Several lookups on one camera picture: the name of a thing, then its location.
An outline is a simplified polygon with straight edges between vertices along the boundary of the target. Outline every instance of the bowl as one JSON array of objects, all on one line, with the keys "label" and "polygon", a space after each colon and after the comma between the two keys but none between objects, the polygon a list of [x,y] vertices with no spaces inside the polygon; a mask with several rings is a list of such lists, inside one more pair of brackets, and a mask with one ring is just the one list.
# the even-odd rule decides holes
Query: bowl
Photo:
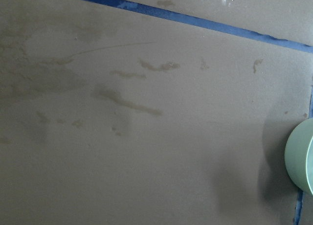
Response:
[{"label": "bowl", "polygon": [[313,196],[313,118],[301,122],[290,134],[285,165],[291,180]]}]

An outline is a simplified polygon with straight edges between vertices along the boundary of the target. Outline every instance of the light green bowl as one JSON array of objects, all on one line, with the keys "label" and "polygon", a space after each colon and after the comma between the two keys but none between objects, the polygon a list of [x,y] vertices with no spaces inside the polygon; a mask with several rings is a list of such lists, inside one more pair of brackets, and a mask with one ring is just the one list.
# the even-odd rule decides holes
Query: light green bowl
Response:
[{"label": "light green bowl", "polygon": [[288,138],[285,164],[292,181],[313,196],[313,118],[300,123]]}]

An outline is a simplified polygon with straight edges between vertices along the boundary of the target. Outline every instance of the green bowl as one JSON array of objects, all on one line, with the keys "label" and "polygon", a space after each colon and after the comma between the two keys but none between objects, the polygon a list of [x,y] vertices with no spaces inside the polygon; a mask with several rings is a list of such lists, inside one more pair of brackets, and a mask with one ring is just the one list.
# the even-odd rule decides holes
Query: green bowl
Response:
[{"label": "green bowl", "polygon": [[301,122],[288,138],[285,164],[291,180],[313,196],[313,118]]}]

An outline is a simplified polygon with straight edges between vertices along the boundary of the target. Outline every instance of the mint green cup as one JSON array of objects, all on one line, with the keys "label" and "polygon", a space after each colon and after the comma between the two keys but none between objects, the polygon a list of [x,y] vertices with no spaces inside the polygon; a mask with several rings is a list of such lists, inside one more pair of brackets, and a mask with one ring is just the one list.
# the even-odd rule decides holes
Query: mint green cup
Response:
[{"label": "mint green cup", "polygon": [[301,122],[290,134],[285,165],[291,180],[313,196],[313,118]]}]

